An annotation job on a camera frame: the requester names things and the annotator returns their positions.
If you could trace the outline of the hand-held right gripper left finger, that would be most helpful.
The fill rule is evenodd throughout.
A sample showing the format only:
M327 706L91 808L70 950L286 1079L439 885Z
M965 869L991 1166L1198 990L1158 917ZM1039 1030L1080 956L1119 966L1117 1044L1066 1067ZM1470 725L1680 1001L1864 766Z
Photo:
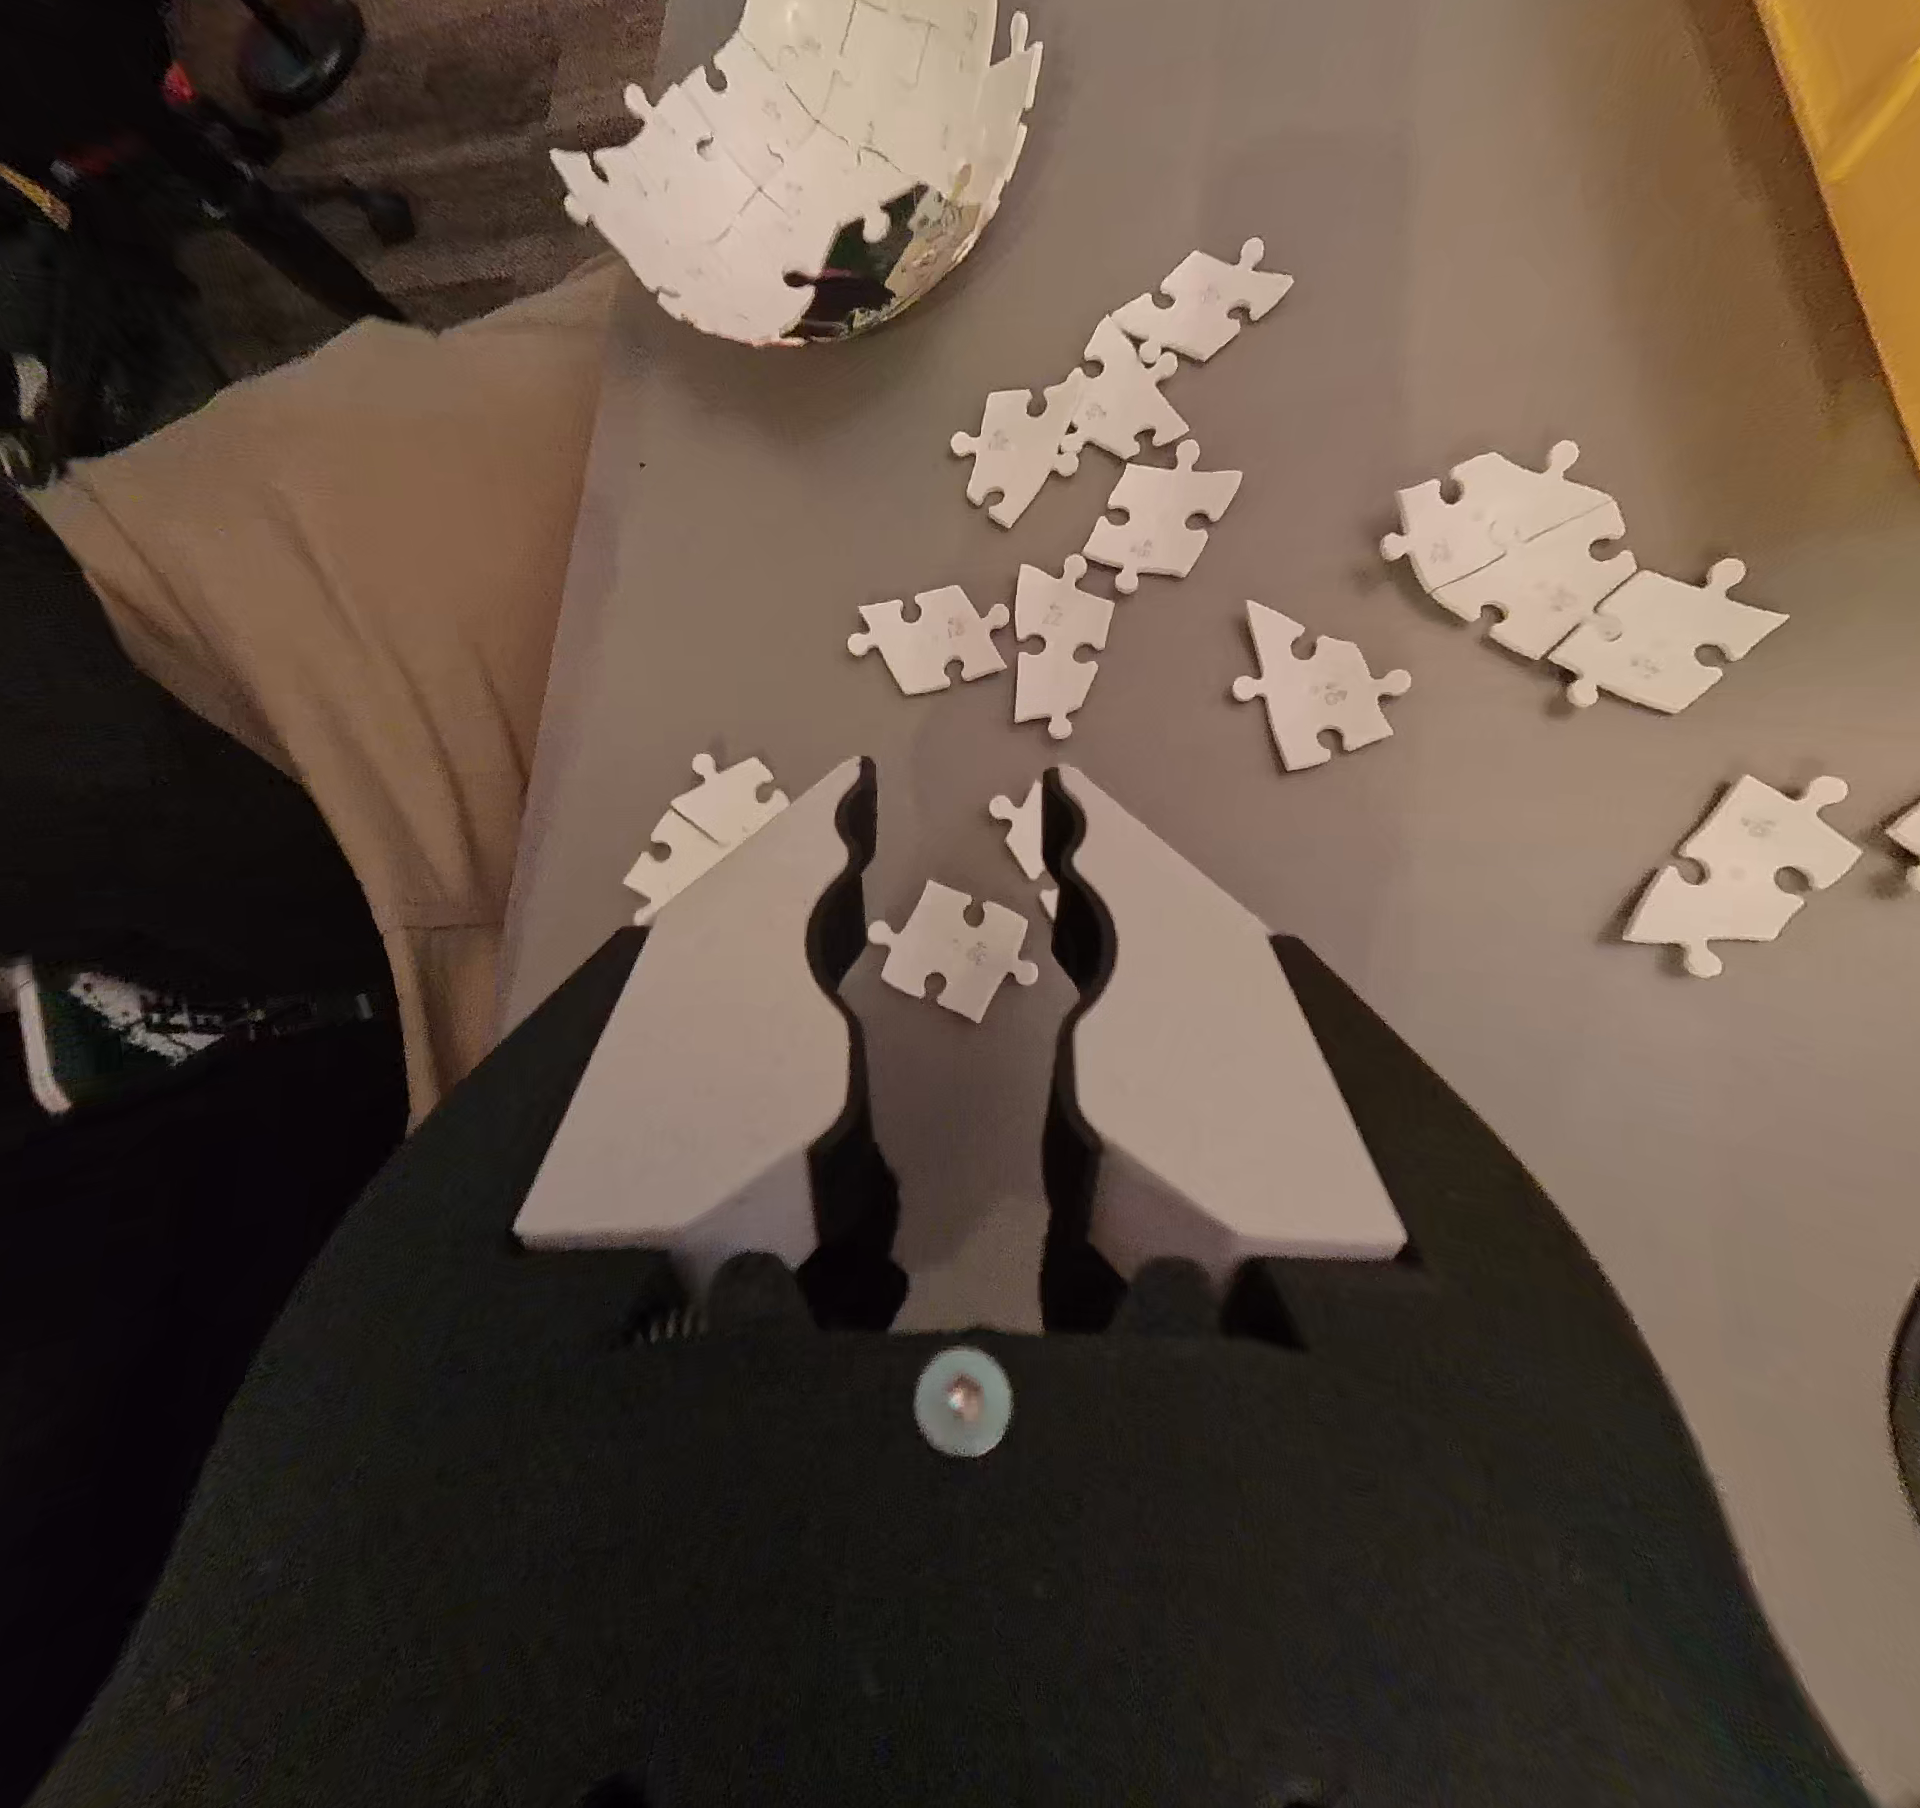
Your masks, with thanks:
M890 1255L841 997L877 771L848 759L661 908L513 1220L530 1251Z

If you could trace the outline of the single white puzzle piece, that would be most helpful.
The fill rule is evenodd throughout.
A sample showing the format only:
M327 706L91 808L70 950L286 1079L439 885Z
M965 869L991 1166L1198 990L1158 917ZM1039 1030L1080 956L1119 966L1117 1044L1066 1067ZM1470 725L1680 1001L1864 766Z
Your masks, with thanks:
M977 903L928 881L899 924L867 922L867 945L881 950L880 982L912 1001L929 1001L977 1026L1003 985L1037 985L1039 966L1024 954L1027 920L993 903Z

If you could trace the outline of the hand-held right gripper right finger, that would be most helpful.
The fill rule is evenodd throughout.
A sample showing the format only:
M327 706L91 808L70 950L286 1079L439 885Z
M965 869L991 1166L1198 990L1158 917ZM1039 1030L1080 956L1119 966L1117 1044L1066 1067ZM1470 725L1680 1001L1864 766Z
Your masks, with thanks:
M1391 1262L1407 1230L1266 924L1075 766L1041 780L1067 1232L1103 1262Z

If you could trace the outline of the yellow plastic bin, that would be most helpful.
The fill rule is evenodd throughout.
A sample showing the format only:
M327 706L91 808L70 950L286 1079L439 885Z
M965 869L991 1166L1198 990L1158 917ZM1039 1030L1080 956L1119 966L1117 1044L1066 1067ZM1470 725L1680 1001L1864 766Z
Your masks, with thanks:
M1917 0L1752 0L1917 452Z

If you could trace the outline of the partly built white puzzle ball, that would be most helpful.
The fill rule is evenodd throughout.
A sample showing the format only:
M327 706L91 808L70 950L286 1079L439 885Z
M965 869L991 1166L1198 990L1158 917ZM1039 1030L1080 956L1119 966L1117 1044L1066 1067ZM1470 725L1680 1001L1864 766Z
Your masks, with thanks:
M971 255L1027 141L1044 47L998 0L744 0L636 126L554 148L563 213L690 329L841 340Z

